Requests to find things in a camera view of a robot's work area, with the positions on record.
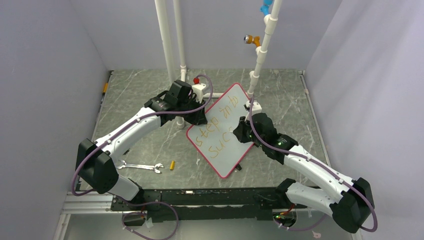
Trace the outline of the white pvc pipe frame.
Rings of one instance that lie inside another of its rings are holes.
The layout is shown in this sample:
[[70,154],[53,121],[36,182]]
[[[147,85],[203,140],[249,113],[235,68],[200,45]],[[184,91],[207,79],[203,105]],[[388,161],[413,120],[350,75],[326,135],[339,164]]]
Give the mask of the white pvc pipe frame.
[[[247,90],[247,96],[249,98],[253,97],[255,88],[259,81],[260,72],[267,56],[271,37],[275,31],[275,28],[278,22],[278,15],[279,15],[282,3],[283,2],[281,0],[274,0],[272,5],[269,8],[269,14],[264,16],[263,18],[263,21],[265,24],[264,38],[263,40],[260,40],[261,46],[256,47],[255,49],[257,58],[256,58],[256,65],[254,70],[249,73],[250,85]],[[173,57],[172,41],[171,41],[171,34],[170,34],[170,28],[169,28],[166,2],[164,0],[155,0],[154,4],[155,4],[156,15],[158,19],[160,37],[161,37],[163,51],[164,51],[168,79],[170,82],[172,82],[177,79],[177,76],[175,73],[175,63],[174,63],[174,57]],[[187,66],[186,66],[185,51],[184,51],[181,4],[179,0],[173,1],[173,10],[174,10],[176,33],[177,33],[177,44],[178,44],[178,51],[179,51],[181,80],[185,81],[186,75],[187,75]]]

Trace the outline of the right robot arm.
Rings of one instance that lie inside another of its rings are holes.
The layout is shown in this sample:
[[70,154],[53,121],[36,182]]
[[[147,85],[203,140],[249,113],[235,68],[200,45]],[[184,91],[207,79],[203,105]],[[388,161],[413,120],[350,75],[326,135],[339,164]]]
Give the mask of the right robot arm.
[[349,233],[378,229],[372,188],[366,179],[353,179],[324,164],[295,139],[278,133],[265,113],[240,117],[233,134],[239,142],[253,143],[268,158],[298,171],[318,186],[285,179],[275,189],[280,207],[295,204],[318,210]]

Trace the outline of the silver open-end wrench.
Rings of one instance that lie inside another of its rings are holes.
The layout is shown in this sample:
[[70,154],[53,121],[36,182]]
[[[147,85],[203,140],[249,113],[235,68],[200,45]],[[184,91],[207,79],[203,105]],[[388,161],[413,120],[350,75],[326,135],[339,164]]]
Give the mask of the silver open-end wrench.
[[143,169],[143,170],[150,170],[154,171],[156,174],[161,174],[161,168],[164,168],[164,165],[161,163],[157,163],[155,165],[145,165],[145,164],[133,164],[133,163],[127,163],[124,160],[119,160],[117,162],[116,169],[121,170],[124,168],[134,168],[134,169]]

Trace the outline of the pink framed whiteboard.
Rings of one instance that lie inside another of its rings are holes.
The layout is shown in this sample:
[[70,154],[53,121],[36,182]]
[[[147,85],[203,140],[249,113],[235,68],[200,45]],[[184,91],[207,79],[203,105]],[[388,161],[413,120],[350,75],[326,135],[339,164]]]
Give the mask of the pink framed whiteboard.
[[240,117],[247,115],[244,105],[247,94],[239,83],[234,83],[214,103],[206,108],[207,124],[192,125],[186,137],[221,178],[227,178],[253,146],[241,143],[233,134]]

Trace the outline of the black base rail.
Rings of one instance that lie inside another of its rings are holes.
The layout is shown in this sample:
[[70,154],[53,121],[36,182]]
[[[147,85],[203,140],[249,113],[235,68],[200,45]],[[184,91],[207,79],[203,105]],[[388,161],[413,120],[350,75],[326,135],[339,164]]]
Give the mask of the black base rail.
[[273,187],[145,189],[147,206],[130,206],[118,197],[111,201],[112,212],[143,211],[154,223],[188,220],[254,219],[270,221],[288,211],[292,224],[296,211],[306,206],[280,199]]

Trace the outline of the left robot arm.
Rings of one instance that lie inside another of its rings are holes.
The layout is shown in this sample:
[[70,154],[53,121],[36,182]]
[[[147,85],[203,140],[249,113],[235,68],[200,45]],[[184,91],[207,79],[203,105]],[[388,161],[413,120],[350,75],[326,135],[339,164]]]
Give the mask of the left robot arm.
[[207,124],[205,107],[210,100],[203,97],[212,92],[211,83],[191,85],[175,80],[168,90],[150,98],[133,117],[111,133],[95,141],[84,139],[78,146],[71,183],[75,184],[80,177],[92,191],[119,196],[129,209],[139,209],[145,202],[145,192],[136,182],[117,172],[118,160],[145,135],[176,117],[192,125]]

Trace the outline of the blue clamp on pipe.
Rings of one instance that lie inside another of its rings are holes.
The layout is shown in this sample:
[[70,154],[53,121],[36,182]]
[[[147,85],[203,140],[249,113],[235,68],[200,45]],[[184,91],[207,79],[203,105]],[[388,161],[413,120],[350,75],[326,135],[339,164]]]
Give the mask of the blue clamp on pipe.
[[263,13],[264,16],[270,14],[269,8],[272,4],[273,0],[263,0],[262,6],[260,7],[260,11]]

